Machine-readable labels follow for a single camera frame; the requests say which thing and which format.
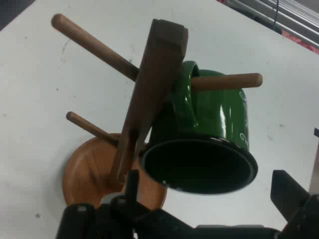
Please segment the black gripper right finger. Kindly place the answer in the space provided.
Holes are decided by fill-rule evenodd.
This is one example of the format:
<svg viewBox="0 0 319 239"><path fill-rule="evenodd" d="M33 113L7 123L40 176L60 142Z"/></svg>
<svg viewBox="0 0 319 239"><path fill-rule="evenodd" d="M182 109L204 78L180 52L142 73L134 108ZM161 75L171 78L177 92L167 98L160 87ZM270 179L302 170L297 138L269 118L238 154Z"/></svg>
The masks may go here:
<svg viewBox="0 0 319 239"><path fill-rule="evenodd" d="M319 196L311 195L285 170L274 170L271 201L287 221L277 239L319 237Z"/></svg>

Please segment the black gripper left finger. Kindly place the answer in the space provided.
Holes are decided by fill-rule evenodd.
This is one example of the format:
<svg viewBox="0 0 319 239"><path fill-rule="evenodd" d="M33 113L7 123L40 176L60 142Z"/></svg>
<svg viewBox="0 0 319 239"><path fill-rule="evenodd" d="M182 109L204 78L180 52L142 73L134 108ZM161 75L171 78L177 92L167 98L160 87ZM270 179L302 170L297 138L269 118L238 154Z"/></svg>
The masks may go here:
<svg viewBox="0 0 319 239"><path fill-rule="evenodd" d="M95 209L73 204L63 212L57 239L132 239L134 229L151 211L137 201L139 171L128 173L125 193Z"/></svg>

